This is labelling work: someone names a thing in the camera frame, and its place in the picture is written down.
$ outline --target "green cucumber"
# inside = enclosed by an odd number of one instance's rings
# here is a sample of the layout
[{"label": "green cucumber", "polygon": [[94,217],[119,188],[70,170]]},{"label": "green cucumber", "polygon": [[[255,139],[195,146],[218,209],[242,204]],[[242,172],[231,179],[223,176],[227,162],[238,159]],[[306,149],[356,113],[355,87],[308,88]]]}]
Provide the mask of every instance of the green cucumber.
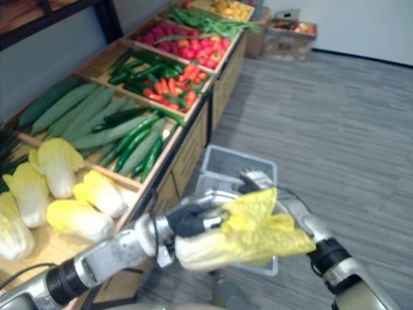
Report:
[{"label": "green cucumber", "polygon": [[128,110],[122,110],[120,112],[113,113],[109,116],[105,116],[105,123],[118,124],[120,121],[124,121],[135,116],[141,115],[148,110],[147,107],[130,108]]},{"label": "green cucumber", "polygon": [[109,74],[115,74],[129,59],[129,57],[132,55],[132,50],[128,49],[125,53],[120,55],[114,64],[110,66],[109,68]]},{"label": "green cucumber", "polygon": [[157,120],[159,119],[158,115],[153,115],[144,120],[138,126],[136,126],[132,131],[130,131],[116,146],[115,153],[120,154],[122,151],[135,139],[135,137],[147,128],[150,128]]},{"label": "green cucumber", "polygon": [[161,154],[162,151],[162,137],[158,136],[154,146],[149,152],[149,157],[148,161],[145,164],[145,168],[143,168],[142,174],[141,174],[141,180],[140,182],[143,183],[146,180],[146,177],[149,175],[150,171],[152,170],[153,166],[155,165],[155,162],[159,155]]},{"label": "green cucumber", "polygon": [[84,99],[80,104],[78,104],[76,107],[74,107],[72,110],[67,112],[64,116],[59,118],[57,121],[55,121],[51,126],[47,129],[47,133],[49,136],[56,137],[56,136],[61,136],[62,133],[65,132],[68,127],[70,127],[70,124],[72,124],[74,121],[76,121],[76,118],[82,115],[84,109],[87,108],[92,102],[105,90],[103,86],[98,87],[91,93],[89,96],[87,96],[86,99]]},{"label": "green cucumber", "polygon": [[64,113],[89,96],[96,88],[97,85],[95,83],[89,83],[77,87],[64,95],[34,122],[32,134],[37,134],[45,130]]},{"label": "green cucumber", "polygon": [[100,147],[106,143],[113,142],[119,138],[126,136],[132,129],[138,126],[148,116],[138,116],[120,124],[112,129],[107,129],[96,134],[87,134],[72,142],[75,149],[83,150],[90,147]]},{"label": "green cucumber", "polygon": [[132,169],[145,158],[154,146],[157,137],[161,134],[164,125],[165,121],[163,119],[160,119],[153,124],[149,136],[147,136],[145,140],[143,140],[131,153],[131,155],[129,155],[128,159],[123,164],[122,169],[119,171],[120,174],[126,176],[132,172]]},{"label": "green cucumber", "polygon": [[62,136],[63,139],[71,142],[76,138],[89,134],[93,126],[102,124],[105,116],[111,115],[114,112],[119,111],[123,105],[126,105],[126,99],[115,99],[108,104],[101,112],[97,113],[90,120],[88,120],[83,126],[76,128],[72,132],[65,132]]},{"label": "green cucumber", "polygon": [[80,84],[80,77],[70,76],[50,87],[41,97],[32,102],[21,114],[19,127],[33,123],[44,111],[49,109],[57,100]]},{"label": "green cucumber", "polygon": [[122,154],[119,157],[119,160],[116,163],[115,172],[119,172],[123,165],[125,164],[128,157],[131,153],[137,148],[137,146],[150,134],[150,129],[145,129],[141,133],[139,133],[132,142],[123,150]]},{"label": "green cucumber", "polygon": [[83,124],[87,123],[87,121],[94,115],[96,115],[96,113],[102,111],[110,103],[110,100],[112,99],[115,92],[116,89],[112,87],[104,88],[102,93],[100,93],[91,102],[88,102],[87,105],[85,104],[83,110],[80,111],[76,119],[73,120],[73,122],[63,132],[63,136],[65,135],[65,133],[68,134],[69,132],[72,132],[76,128],[79,128]]}]

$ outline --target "carrot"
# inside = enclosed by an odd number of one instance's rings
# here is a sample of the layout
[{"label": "carrot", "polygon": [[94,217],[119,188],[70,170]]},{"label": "carrot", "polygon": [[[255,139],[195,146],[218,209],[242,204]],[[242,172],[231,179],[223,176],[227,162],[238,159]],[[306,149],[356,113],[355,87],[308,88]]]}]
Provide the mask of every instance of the carrot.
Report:
[{"label": "carrot", "polygon": [[195,92],[189,92],[188,94],[186,94],[185,101],[186,101],[186,104],[188,105],[188,108],[190,108],[194,104],[195,100],[196,100]]},{"label": "carrot", "polygon": [[200,71],[201,70],[199,68],[193,69],[193,71],[191,71],[191,73],[189,73],[188,79],[191,80],[191,81],[194,81],[198,77],[198,74],[199,74]]},{"label": "carrot", "polygon": [[175,80],[172,77],[170,77],[168,80],[168,86],[169,86],[170,94],[173,95],[174,97],[178,96],[178,93],[176,92],[176,87],[175,87]]},{"label": "carrot", "polygon": [[161,77],[161,88],[162,94],[169,94],[168,83],[166,82],[166,79],[163,77]]},{"label": "carrot", "polygon": [[162,94],[161,83],[154,83],[154,90],[155,90],[156,94],[158,94],[158,95]]}]

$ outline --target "black joint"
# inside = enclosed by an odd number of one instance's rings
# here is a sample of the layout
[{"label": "black joint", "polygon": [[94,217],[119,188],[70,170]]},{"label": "black joint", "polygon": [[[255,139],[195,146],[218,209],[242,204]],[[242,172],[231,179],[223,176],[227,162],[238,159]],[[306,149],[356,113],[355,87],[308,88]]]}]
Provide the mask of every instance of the black joint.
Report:
[{"label": "black joint", "polygon": [[324,274],[339,262],[351,257],[346,249],[334,238],[317,243],[316,250],[307,255],[321,274]]},{"label": "black joint", "polygon": [[50,296],[59,304],[66,305],[87,291],[87,287],[80,281],[74,265],[74,260],[67,260],[46,275],[46,284]]}]

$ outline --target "wooden crate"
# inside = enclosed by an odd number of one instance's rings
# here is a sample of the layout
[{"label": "wooden crate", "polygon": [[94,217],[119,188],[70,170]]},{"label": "wooden crate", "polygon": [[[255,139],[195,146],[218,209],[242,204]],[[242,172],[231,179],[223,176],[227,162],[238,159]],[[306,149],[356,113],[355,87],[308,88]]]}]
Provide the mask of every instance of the wooden crate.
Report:
[{"label": "wooden crate", "polygon": [[238,81],[243,66],[246,47],[247,37],[243,35],[228,65],[214,84],[214,91],[212,93],[212,130],[216,129]]},{"label": "wooden crate", "polygon": [[[199,102],[201,101],[201,96],[198,96],[195,103],[191,106],[191,108],[187,112],[180,112],[180,111],[171,109],[165,105],[162,105],[156,101],[153,101],[146,97],[135,94],[134,92],[125,90],[123,88],[123,83],[119,85],[112,85],[108,82],[110,78],[108,69],[120,55],[125,53],[129,48],[131,48],[132,50],[138,51],[138,50],[145,50],[146,49],[145,47],[146,47],[145,45],[137,46],[131,43],[130,41],[125,41],[125,40],[116,41],[115,43],[112,43],[111,45],[106,47],[97,56],[87,61],[83,66],[81,66],[79,69],[76,70],[76,73],[79,74],[80,76],[83,76],[86,79],[89,79],[90,81],[94,81],[96,83],[99,83],[99,84],[102,84],[108,87],[115,87],[118,92],[135,98],[136,101],[140,105],[152,105],[155,107],[161,107],[162,109],[169,110],[179,116],[182,116],[184,120],[187,121],[194,115],[194,111],[197,105],[199,104]],[[182,63],[182,61],[180,60],[171,59],[170,57],[167,57],[163,54],[161,54],[160,56],[168,60],[174,60],[174,61],[177,61],[178,63]],[[148,67],[149,67],[148,65],[143,65],[139,67],[139,70],[144,70],[145,68],[148,68]],[[202,89],[203,92],[206,92],[212,86],[213,80],[214,78],[211,77],[204,84],[204,87]]]},{"label": "wooden crate", "polygon": [[[18,134],[18,137],[21,138],[22,144],[20,144],[14,152],[16,158],[27,154],[29,150],[33,148],[33,145],[26,143],[25,135]],[[76,173],[77,181],[80,182],[85,173],[90,170],[91,168],[86,166],[84,169]],[[137,193],[119,186],[119,184],[118,189],[130,211],[136,203],[138,197]],[[129,211],[125,212],[124,215],[116,220],[117,231],[126,221]],[[58,233],[54,231],[53,227],[50,225],[44,225],[36,229],[31,229],[31,232],[35,240],[35,249],[30,255],[19,261],[8,261],[3,257],[0,258],[0,275],[2,279],[8,278],[10,275],[15,274],[16,272],[31,265],[45,262],[60,264],[92,245],[92,242],[80,236]],[[5,289],[9,290],[19,284],[22,284],[25,280],[30,279],[42,270],[44,269],[34,269],[33,271],[22,274],[19,278],[7,285]]]},{"label": "wooden crate", "polygon": [[[248,12],[248,15],[246,16],[246,18],[244,18],[244,19],[234,19],[236,21],[249,21],[251,19],[252,15],[254,14],[255,8],[253,6],[246,5],[244,3],[234,1],[234,0],[229,1],[229,3],[231,3],[231,4],[236,3],[236,5],[244,8]],[[208,13],[214,14],[215,16],[219,16],[219,17],[222,17],[222,18],[232,19],[232,17],[228,17],[226,15],[222,15],[222,14],[219,14],[219,13],[215,12],[213,10],[212,0],[195,0],[195,1],[192,2],[192,8],[197,8],[197,9],[200,9],[202,11],[206,11]]]},{"label": "wooden crate", "polygon": [[[190,61],[187,60],[187,59],[185,59],[185,58],[182,58],[182,57],[173,55],[173,54],[168,53],[168,52],[164,52],[164,51],[159,50],[159,49],[157,49],[157,48],[155,48],[155,47],[152,47],[152,46],[143,44],[143,43],[141,43],[141,42],[135,41],[135,38],[136,38],[139,34],[141,34],[141,33],[142,33],[143,31],[145,31],[148,27],[152,26],[154,23],[156,23],[156,22],[158,22],[158,21],[167,21],[167,22],[169,22],[169,23],[178,25],[178,24],[176,24],[176,23],[173,22],[173,21],[170,21],[170,20],[168,20],[168,19],[166,19],[166,18],[163,18],[163,17],[166,17],[166,16],[167,16],[167,12],[168,12],[168,11],[169,11],[169,9],[162,10],[162,11],[159,13],[159,16],[161,16],[161,17],[152,18],[152,19],[148,20],[146,23],[144,23],[143,25],[137,27],[135,30],[131,31],[129,34],[127,34],[127,35],[125,36],[124,42],[125,42],[126,44],[128,44],[129,46],[137,46],[137,47],[140,47],[140,48],[145,48],[145,49],[147,49],[147,50],[151,50],[151,51],[153,51],[153,52],[156,52],[156,53],[158,53],[159,55],[163,55],[163,56],[168,57],[168,58],[170,58],[170,59],[174,59],[174,60],[176,60],[176,61],[180,61],[180,62],[182,62],[182,63],[189,64]],[[192,29],[192,28],[187,27],[187,26],[184,26],[184,25],[179,25],[179,26],[182,26],[182,27],[188,28],[188,29]],[[224,66],[224,64],[225,64],[226,59],[227,59],[228,56],[231,54],[231,51],[233,50],[233,48],[236,46],[236,43],[237,43],[237,41],[238,41],[238,39],[239,39],[239,37],[240,37],[241,34],[242,34],[242,32],[240,31],[240,32],[237,34],[237,36],[232,40],[231,45],[227,48],[227,50],[225,51],[224,56],[222,57],[221,61],[219,62],[218,66],[217,66],[215,69],[212,70],[212,69],[210,69],[210,68],[207,68],[207,67],[204,67],[204,66],[201,66],[201,65],[199,65],[199,67],[202,68],[202,70],[204,70],[205,72],[211,72],[211,73],[214,73],[215,75],[218,75],[218,74],[222,71],[222,68],[223,68],[223,66]]]},{"label": "wooden crate", "polygon": [[207,105],[204,105],[199,112],[198,118],[192,125],[172,165],[172,175],[179,197],[182,197],[185,187],[204,149],[204,141],[206,138],[203,137],[203,133],[205,133],[203,127],[206,126],[207,123],[203,121],[203,118],[207,114],[207,108]]}]

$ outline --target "red vegetable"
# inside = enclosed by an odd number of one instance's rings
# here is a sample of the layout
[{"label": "red vegetable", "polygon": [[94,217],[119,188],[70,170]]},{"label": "red vegetable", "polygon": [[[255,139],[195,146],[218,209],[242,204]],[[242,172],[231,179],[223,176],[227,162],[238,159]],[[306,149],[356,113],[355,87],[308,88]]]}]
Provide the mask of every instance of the red vegetable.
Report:
[{"label": "red vegetable", "polygon": [[161,77],[161,88],[162,94],[169,94],[168,83],[166,82],[166,79],[163,77]]},{"label": "red vegetable", "polygon": [[168,86],[169,86],[170,94],[175,97],[178,96],[178,93],[175,87],[175,80],[172,77],[168,80]]}]

